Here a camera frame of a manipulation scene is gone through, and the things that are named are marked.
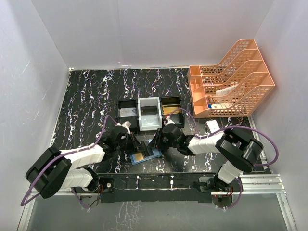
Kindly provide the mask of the blue card holder wallet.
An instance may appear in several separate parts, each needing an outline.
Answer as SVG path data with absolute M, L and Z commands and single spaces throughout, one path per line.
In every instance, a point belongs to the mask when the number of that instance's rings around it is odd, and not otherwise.
M 130 159 L 131 163 L 136 165 L 154 158 L 158 158 L 160 156 L 162 156 L 162 153 L 159 150 L 150 148 L 146 153 L 139 152 L 131 155 Z

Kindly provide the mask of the black card from holder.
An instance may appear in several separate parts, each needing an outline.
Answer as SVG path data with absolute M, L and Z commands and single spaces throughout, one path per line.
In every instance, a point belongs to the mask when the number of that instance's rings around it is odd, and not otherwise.
M 156 115 L 158 114 L 157 111 L 157 106 L 152 105 L 152 106 L 143 106 L 141 107 L 141 115 L 143 116 L 148 116 L 148 115 Z

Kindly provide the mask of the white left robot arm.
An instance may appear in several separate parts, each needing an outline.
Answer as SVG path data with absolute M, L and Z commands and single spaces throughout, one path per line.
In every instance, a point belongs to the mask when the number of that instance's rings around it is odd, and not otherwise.
M 100 163 L 116 151 L 132 155 L 146 151 L 146 146 L 127 125 L 117 124 L 89 146 L 71 150 L 48 148 L 26 172 L 26 179 L 44 199 L 66 188 L 81 187 L 94 192 L 100 181 L 85 166 Z

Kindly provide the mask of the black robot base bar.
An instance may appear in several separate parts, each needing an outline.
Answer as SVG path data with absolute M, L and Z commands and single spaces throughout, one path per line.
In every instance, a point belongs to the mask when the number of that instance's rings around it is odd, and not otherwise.
M 212 187 L 212 173 L 115 173 L 100 174 L 88 190 L 78 193 L 98 196 L 101 203 L 185 202 L 211 203 L 215 197 L 242 192 L 238 180 L 230 185 Z

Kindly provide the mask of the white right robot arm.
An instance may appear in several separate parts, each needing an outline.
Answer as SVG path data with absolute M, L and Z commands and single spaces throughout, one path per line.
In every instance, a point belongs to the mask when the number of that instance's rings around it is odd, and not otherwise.
M 162 152 L 175 148 L 185 156 L 204 153 L 221 153 L 226 159 L 208 188 L 225 191 L 232 181 L 243 173 L 251 172 L 263 151 L 263 144 L 242 131 L 243 126 L 221 128 L 210 135 L 186 135 L 175 124 L 159 128 L 149 143 L 150 148 Z

